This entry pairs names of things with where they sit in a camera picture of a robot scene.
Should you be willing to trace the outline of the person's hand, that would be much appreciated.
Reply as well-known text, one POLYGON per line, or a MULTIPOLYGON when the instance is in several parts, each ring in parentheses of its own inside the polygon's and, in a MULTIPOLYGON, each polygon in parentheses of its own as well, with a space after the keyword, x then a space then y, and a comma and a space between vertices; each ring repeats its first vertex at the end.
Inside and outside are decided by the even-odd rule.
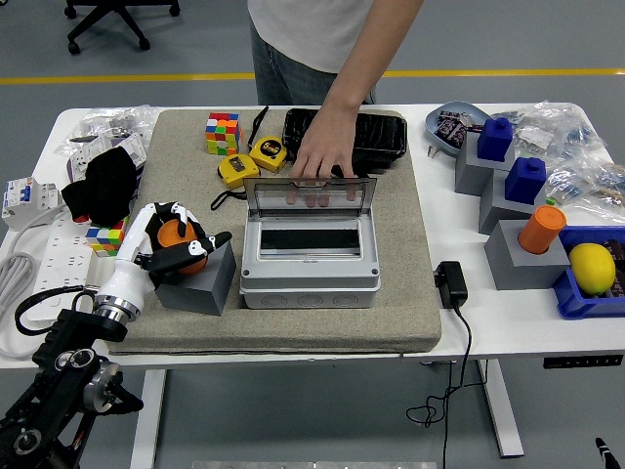
POLYGON ((359 110, 359 104, 324 103, 301 142, 289 176, 297 180, 325 180, 338 167, 344 179, 355 178, 353 150, 359 110))

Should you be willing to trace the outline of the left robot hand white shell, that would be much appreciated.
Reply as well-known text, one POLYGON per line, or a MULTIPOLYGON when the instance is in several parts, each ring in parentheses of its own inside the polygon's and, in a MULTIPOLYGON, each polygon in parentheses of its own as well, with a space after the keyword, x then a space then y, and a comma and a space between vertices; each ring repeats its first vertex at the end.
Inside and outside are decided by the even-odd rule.
POLYGON ((95 295, 94 313, 135 320, 144 308, 146 296, 166 274, 206 260, 231 238, 229 232, 205 233, 190 210, 179 202, 147 204, 121 244, 112 276, 95 295), (179 235, 191 229, 195 238, 164 246, 158 241, 157 232, 170 221, 175 223, 179 235))

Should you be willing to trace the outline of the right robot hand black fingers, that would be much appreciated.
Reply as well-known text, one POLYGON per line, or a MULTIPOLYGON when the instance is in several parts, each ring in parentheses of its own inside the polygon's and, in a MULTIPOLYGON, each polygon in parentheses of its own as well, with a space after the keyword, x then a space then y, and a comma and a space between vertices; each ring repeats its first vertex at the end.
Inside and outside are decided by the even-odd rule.
POLYGON ((605 469, 622 469, 619 461, 602 438, 595 438, 595 444, 605 469))

